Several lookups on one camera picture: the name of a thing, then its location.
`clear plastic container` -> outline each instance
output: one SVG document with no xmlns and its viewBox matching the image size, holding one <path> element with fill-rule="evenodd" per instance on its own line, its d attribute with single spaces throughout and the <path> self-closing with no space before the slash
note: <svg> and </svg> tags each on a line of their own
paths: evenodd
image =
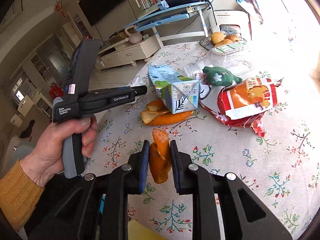
<svg viewBox="0 0 320 240">
<path fill-rule="evenodd" d="M 203 73 L 205 66 L 221 66 L 235 76 L 242 76 L 253 70 L 252 61 L 249 45 L 245 41 L 239 41 L 210 49 L 204 59 L 184 66 L 183 72 L 185 76 L 195 79 L 196 73 Z"/>
</svg>

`floral tablecloth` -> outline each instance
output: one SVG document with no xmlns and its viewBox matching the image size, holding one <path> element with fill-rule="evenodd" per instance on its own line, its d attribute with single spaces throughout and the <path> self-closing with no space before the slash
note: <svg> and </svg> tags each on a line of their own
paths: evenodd
<svg viewBox="0 0 320 240">
<path fill-rule="evenodd" d="M 145 105 L 156 98 L 148 84 L 148 65 L 167 63 L 182 72 L 184 65 L 206 54 L 198 42 L 160 49 L 136 75 L 148 86 L 148 93 L 134 104 L 108 110 L 100 121 L 95 149 L 84 173 L 110 173 L 139 152 L 145 139 L 153 142 L 154 127 L 144 125 L 140 117 Z M 262 118 L 267 131 L 264 138 L 248 128 L 224 126 L 202 107 L 183 122 L 160 129 L 177 141 L 180 151 L 190 154 L 194 163 L 209 172 L 235 173 L 297 239 L 320 206 L 320 97 L 304 71 L 307 67 L 295 64 L 294 52 L 281 52 L 276 58 L 260 51 L 260 56 L 260 67 L 244 78 L 277 80 L 284 76 L 277 89 L 279 104 Z M 130 195 L 128 202 L 128 215 L 147 228 L 168 239 L 192 239 L 192 196 L 176 193 L 172 171 L 163 184 L 156 184 L 149 172 L 143 195 Z"/>
</svg>

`metal screw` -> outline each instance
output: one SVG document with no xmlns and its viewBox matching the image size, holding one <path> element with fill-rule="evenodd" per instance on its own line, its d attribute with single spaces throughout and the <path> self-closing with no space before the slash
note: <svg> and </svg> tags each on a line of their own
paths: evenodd
<svg viewBox="0 0 320 240">
<path fill-rule="evenodd" d="M 199 168 L 199 166 L 197 164 L 190 164 L 188 168 L 189 170 L 196 171 Z"/>
<path fill-rule="evenodd" d="M 235 180 L 236 179 L 236 175 L 232 172 L 229 172 L 227 174 L 227 179 L 230 179 L 230 180 Z"/>
<path fill-rule="evenodd" d="M 129 171 L 131 170 L 131 165 L 130 164 L 124 164 L 121 166 L 121 168 L 124 170 L 124 171 Z"/>
<path fill-rule="evenodd" d="M 93 173 L 87 173 L 87 174 L 84 176 L 84 179 L 85 179 L 86 181 L 93 180 L 93 179 L 94 179 L 94 174 L 93 174 Z"/>
</svg>

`yellow knit sleeve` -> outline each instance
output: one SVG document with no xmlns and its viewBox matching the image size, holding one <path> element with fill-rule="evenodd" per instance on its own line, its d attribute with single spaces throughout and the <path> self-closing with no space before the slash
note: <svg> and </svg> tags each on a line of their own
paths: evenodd
<svg viewBox="0 0 320 240">
<path fill-rule="evenodd" d="M 0 207 L 14 230 L 28 221 L 43 190 L 23 172 L 19 160 L 0 180 Z"/>
</svg>

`green turtle toy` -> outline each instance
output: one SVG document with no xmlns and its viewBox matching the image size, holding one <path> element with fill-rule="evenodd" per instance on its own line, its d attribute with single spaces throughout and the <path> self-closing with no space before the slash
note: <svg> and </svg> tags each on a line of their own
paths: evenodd
<svg viewBox="0 0 320 240">
<path fill-rule="evenodd" d="M 207 82 L 212 86 L 229 87 L 234 82 L 242 82 L 242 78 L 236 77 L 223 67 L 204 67 L 203 73 L 207 75 Z"/>
</svg>

